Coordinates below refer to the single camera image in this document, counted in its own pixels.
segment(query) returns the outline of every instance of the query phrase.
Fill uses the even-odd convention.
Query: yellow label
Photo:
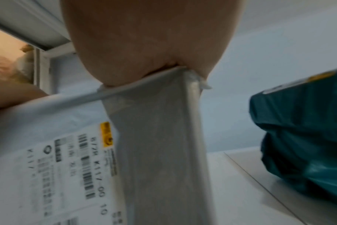
[[[112,132],[110,130],[109,122],[101,123],[101,131],[102,131],[103,147],[105,148],[113,145]]]
[[[308,82],[312,82],[312,81],[316,81],[316,80],[321,80],[327,77],[331,77],[335,74],[335,71],[330,71],[330,72],[325,72],[325,73],[321,73],[315,76],[311,76],[310,78],[308,78]]]

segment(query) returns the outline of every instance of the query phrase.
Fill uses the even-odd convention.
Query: barcode
[[[83,185],[85,190],[86,199],[91,199],[96,196],[94,191],[94,185],[93,185],[93,177],[92,177],[92,171],[91,171],[91,161],[90,157],[88,155],[87,147],[87,136],[85,134],[79,136],[79,147],[81,152],[87,153],[86,156],[81,158],[82,163],[82,178],[83,178]]]
[[[54,223],[54,225],[79,225],[78,217],[68,219],[66,221]]]

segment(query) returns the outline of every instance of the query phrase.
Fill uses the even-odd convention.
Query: white package
[[[176,67],[0,113],[0,224],[216,224],[203,85]]]

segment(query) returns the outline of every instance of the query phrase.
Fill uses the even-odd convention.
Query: teal plastic bag
[[[337,204],[337,70],[252,96],[250,116],[267,132],[266,169],[303,194]]]

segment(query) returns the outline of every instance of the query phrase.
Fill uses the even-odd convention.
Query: plastic mailer bag
[[[250,99],[267,170],[297,191],[337,204],[337,70]]]
[[[0,224],[216,224],[204,85],[176,67],[1,112]]]

